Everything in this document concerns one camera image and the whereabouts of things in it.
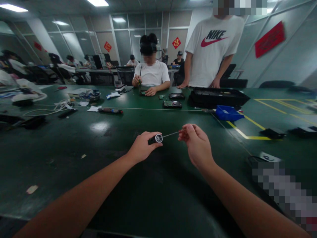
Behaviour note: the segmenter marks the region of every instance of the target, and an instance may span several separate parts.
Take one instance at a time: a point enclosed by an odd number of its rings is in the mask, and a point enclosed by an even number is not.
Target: desk
[[[0,110],[21,116],[30,110],[52,109],[53,103],[68,98],[68,91],[83,86],[67,87],[55,93],[57,85],[43,89],[48,98],[28,108],[13,107],[9,100],[2,100]],[[303,188],[316,188],[316,139],[291,135],[283,141],[257,138],[259,126],[285,131],[317,124],[316,115],[304,113],[305,103],[312,96],[286,90],[244,89],[252,98],[242,108],[249,119],[234,124],[245,138],[227,122],[219,123],[212,115],[189,107],[190,89],[172,87],[154,97],[140,97],[138,89],[133,89],[121,97],[104,100],[114,92],[113,87],[85,87],[99,89],[99,104],[120,108],[124,114],[86,112],[87,107],[76,107],[79,111],[70,119],[58,119],[54,114],[47,116],[46,125],[33,131],[2,131],[0,215],[30,219],[61,194],[124,155],[143,131],[166,135],[186,123],[198,124],[207,133],[219,166],[269,204],[273,204],[272,200],[252,182],[245,163],[249,153],[264,151],[285,160]],[[162,108],[158,94],[180,92],[186,95],[182,109]],[[164,138],[163,144],[123,177],[88,228],[155,238],[242,237],[232,217],[191,164],[186,145],[178,142],[177,136]],[[27,195],[25,191],[31,185],[39,188]]]

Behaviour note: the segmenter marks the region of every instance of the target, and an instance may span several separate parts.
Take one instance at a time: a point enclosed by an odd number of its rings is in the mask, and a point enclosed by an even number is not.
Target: black shirt
[[[182,63],[184,63],[184,59],[181,59],[180,62],[178,62],[177,59],[175,59],[173,62],[175,62],[175,64],[181,65]]]

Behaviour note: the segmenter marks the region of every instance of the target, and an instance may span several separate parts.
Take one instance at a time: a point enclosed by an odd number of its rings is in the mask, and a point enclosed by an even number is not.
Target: red swoosh logo
[[[214,40],[214,41],[209,41],[209,42],[206,42],[206,41],[205,41],[205,39],[206,39],[206,38],[204,38],[204,39],[202,40],[202,42],[201,42],[200,46],[201,46],[201,47],[206,47],[206,46],[211,45],[212,43],[215,43],[215,42],[221,41],[221,40],[226,39],[226,38],[228,38],[228,37],[221,38],[221,39]]]

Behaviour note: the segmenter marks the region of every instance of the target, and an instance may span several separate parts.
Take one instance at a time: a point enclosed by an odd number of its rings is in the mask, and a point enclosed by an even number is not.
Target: red banner
[[[285,41],[284,24],[280,21],[268,33],[255,43],[255,56],[257,58],[273,49],[278,44]]]
[[[177,49],[177,47],[179,47],[181,44],[181,41],[179,40],[179,38],[177,37],[174,41],[173,41],[173,46],[175,49]]]
[[[112,46],[106,41],[105,45],[103,46],[108,52],[111,51]]]

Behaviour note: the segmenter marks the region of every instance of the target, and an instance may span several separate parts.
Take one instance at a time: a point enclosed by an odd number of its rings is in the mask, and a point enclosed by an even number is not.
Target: red tool
[[[66,89],[67,87],[58,87],[57,90],[55,90],[54,92],[57,92],[59,90],[63,90],[63,89]]]

